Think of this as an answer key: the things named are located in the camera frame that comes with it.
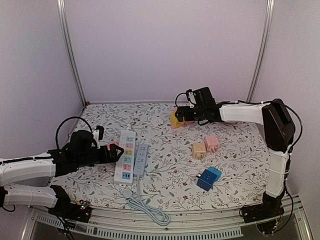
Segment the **front aluminium rail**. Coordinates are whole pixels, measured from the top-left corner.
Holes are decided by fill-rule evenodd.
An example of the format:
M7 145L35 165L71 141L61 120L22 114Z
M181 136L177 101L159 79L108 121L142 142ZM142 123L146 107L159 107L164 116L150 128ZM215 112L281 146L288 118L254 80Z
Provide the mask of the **front aluminium rail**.
M262 205L225 209L150 212L80 206L86 220L56 216L33 208L27 239L40 240L311 240L307 217L297 195L285 195L277 210Z

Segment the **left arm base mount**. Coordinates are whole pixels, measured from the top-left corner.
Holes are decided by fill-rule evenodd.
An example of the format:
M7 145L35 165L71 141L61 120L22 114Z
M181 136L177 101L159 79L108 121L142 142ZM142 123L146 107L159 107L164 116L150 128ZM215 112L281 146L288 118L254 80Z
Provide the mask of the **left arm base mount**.
M90 203L83 199L72 203L69 195L59 185L51 185L57 202L54 207L48 208L48 213L60 217L63 220L74 220L82 223L88 223L91 217L92 208Z

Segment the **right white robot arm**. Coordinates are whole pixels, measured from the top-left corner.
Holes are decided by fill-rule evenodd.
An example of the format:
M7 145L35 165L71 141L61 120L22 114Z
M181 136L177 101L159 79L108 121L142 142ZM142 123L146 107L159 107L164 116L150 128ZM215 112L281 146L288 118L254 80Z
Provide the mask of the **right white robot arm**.
M263 126L270 156L265 194L272 198L280 196L285 190L289 160L295 144L296 127L290 115L292 110L279 98L262 102L216 102L208 87L188 89L184 95L188 104L177 105L174 113L179 122L244 122Z

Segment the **right aluminium frame post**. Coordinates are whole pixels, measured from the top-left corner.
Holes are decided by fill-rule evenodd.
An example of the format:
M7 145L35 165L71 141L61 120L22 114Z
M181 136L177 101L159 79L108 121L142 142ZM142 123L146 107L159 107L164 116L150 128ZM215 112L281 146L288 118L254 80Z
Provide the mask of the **right aluminium frame post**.
M265 57L265 52L268 45L269 35L272 26L273 20L273 13L274 13L275 1L274 0L267 0L266 1L266 10L265 10L265 17L264 17L264 24L262 29L262 37L260 41L260 47L257 55L257 60L255 63L251 84L249 87L249 91L246 97L247 102L251 102L254 98L255 91L257 89L258 81L260 78L260 73Z

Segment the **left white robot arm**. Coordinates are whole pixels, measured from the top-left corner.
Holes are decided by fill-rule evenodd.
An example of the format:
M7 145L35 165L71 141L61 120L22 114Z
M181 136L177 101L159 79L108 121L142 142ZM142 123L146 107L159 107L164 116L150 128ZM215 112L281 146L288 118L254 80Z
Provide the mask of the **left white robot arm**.
M0 161L0 205L42 206L55 208L63 217L74 213L74 205L59 185L34 187L18 182L42 178L60 177L75 173L82 167L116 163L124 153L117 144L101 145L99 130L73 132L63 147L45 153Z

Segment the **dark blue cube socket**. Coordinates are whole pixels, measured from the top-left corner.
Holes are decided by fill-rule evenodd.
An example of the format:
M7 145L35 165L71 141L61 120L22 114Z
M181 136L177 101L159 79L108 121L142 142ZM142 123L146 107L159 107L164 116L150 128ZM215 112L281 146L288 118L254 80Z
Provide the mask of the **dark blue cube socket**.
M220 170L210 166L208 169L205 169L202 174L197 176L198 180L196 185L208 192L214 183L220 179L221 175L222 172Z

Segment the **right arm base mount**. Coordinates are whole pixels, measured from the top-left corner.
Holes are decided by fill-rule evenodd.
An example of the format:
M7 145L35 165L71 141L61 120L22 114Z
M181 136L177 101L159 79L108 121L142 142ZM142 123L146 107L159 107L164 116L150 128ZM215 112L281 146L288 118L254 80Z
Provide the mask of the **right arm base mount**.
M283 215L285 213L282 205L282 198L284 195L285 191L277 197L272 197L264 192L262 203L243 206L239 210L239 215L243 218L245 223L252 223Z

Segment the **beige cube socket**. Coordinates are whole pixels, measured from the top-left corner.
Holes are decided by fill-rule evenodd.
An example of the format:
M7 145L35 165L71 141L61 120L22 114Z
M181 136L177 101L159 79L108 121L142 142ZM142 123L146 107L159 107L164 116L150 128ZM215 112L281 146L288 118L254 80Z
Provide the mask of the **beige cube socket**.
M192 145L192 158L202 160L206 157L206 145L203 142L196 142Z

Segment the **pink power strip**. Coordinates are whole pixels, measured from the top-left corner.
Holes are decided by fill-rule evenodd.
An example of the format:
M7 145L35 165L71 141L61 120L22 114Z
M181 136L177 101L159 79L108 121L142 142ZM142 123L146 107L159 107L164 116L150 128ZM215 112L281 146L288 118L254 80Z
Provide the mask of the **pink power strip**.
M195 122L194 121L186 121L186 122L177 122L175 124L172 124L171 125L171 128L172 129L178 129L180 127L185 127L187 125L191 125L191 124L194 124Z

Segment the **aluminium frame post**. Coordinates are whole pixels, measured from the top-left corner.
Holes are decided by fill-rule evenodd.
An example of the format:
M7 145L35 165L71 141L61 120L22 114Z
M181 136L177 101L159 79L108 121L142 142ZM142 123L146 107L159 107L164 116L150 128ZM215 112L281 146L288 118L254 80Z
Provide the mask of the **aluminium frame post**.
M257 60L255 63L251 84L249 87L249 91L246 97L247 102L251 102L254 98L255 91L257 89L258 81L260 78L260 73L265 57L265 52L268 45L269 35L272 26L273 20L273 13L274 13L275 1L274 0L267 0L266 1L266 10L265 10L265 17L264 17L264 24L262 29L262 37L260 41L260 47L257 55Z
M79 75L79 71L76 63L76 58L75 58L75 54L72 46L65 1L57 0L56 3L57 3L57 11L59 15L60 26L62 30L62 36L64 39L64 44L65 44L65 48L68 56L68 61L70 64L71 73L73 76L73 80L75 83L75 87L76 87L80 102L82 106L85 107L87 105L87 100L86 100L85 92L81 83L81 79L80 79L80 75Z

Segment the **pink cube socket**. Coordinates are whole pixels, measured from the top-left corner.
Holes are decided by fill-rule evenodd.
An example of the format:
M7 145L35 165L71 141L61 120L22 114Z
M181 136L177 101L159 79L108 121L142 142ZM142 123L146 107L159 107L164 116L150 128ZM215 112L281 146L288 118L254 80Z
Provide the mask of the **pink cube socket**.
M206 136L204 139L204 144L207 153L215 153L218 151L220 143L215 135Z

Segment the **left aluminium frame post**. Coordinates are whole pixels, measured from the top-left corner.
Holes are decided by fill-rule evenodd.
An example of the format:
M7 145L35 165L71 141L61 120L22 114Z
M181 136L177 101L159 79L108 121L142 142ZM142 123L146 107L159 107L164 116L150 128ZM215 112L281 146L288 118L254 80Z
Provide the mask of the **left aluminium frame post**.
M80 79L80 75L79 75L79 71L76 63L76 58L75 58L75 54L72 46L65 1L57 0L56 3L57 3L57 11L59 15L60 26L62 30L62 36L64 39L64 44L65 44L65 48L68 56L68 61L70 64L71 73L73 76L73 80L75 83L75 87L76 87L80 102L82 106L85 107L87 105L87 100L86 100L85 92L81 83L81 79Z

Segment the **yellow cube socket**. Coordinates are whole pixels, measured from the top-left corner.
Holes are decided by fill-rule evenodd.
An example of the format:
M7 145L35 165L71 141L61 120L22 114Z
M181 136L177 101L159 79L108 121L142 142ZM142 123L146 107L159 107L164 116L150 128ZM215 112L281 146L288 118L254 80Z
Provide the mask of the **yellow cube socket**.
M185 124L185 121L179 121L175 115L175 111L173 111L170 115L170 122L171 122L171 127L173 129L177 129L179 127L182 127Z

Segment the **white power strip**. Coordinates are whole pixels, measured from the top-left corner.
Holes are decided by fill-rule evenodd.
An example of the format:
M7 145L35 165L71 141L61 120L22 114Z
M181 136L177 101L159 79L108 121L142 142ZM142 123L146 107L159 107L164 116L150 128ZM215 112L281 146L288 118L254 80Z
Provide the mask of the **white power strip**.
M114 183L120 186L131 186L133 184L133 169L136 146L136 133L128 123L125 130L121 130L118 145L123 148L124 153L115 165Z

